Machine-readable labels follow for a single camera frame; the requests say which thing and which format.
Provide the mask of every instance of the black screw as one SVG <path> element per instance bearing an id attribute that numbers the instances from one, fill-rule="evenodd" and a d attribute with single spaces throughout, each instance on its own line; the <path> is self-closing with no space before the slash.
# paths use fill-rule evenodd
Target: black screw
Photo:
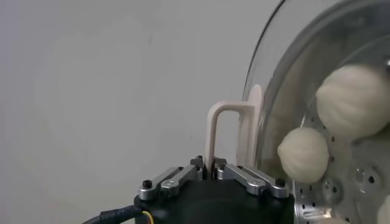
<path id="1" fill-rule="evenodd" d="M 152 188 L 153 182 L 151 180 L 144 180 L 142 181 L 142 187 L 144 189 L 150 189 Z"/>
<path id="2" fill-rule="evenodd" d="M 283 179 L 280 179 L 280 178 L 275 180 L 275 184 L 278 187 L 285 187 L 286 186 L 286 182 Z"/>

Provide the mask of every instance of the gray background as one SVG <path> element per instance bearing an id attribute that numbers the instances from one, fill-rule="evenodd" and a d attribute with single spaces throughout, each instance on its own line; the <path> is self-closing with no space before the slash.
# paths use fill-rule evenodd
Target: gray background
<path id="1" fill-rule="evenodd" d="M 0 2 L 0 223 L 80 223 L 204 153 L 275 0 Z M 235 162 L 237 115 L 217 154 Z"/>

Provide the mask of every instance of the yellow wire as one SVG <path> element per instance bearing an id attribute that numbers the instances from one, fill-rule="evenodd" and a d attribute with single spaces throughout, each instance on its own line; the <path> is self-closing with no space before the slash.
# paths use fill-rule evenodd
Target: yellow wire
<path id="1" fill-rule="evenodd" d="M 153 216 L 150 212 L 148 211 L 142 211 L 142 214 L 146 215 L 150 221 L 150 224 L 154 224 Z"/>

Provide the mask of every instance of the cable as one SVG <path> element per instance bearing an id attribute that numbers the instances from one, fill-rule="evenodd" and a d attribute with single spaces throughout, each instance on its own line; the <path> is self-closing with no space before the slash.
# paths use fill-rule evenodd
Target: cable
<path id="1" fill-rule="evenodd" d="M 153 216 L 148 211 L 142 211 L 142 214 L 147 216 L 147 219 L 149 219 L 149 224 L 154 224 Z"/>
<path id="2" fill-rule="evenodd" d="M 134 205 L 126 206 L 124 208 L 102 211 L 100 215 L 89 219 L 82 224 L 111 224 L 122 223 L 139 215 L 142 215 L 141 208 Z"/>
<path id="3" fill-rule="evenodd" d="M 97 224 L 99 222 L 100 222 L 100 216 L 95 216 L 92 219 L 83 222 L 82 224 Z"/>

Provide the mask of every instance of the steamed bun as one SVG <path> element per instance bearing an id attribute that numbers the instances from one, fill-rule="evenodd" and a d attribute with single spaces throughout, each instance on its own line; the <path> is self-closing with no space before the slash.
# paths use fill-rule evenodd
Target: steamed bun
<path id="1" fill-rule="evenodd" d="M 347 65 L 333 71 L 316 97 L 324 126 L 349 140 L 376 134 L 390 121 L 390 78 L 373 67 Z"/>
<path id="2" fill-rule="evenodd" d="M 325 138 L 312 128 L 297 128 L 287 134 L 278 147 L 284 171 L 293 180 L 314 183 L 321 179 L 328 166 Z"/>

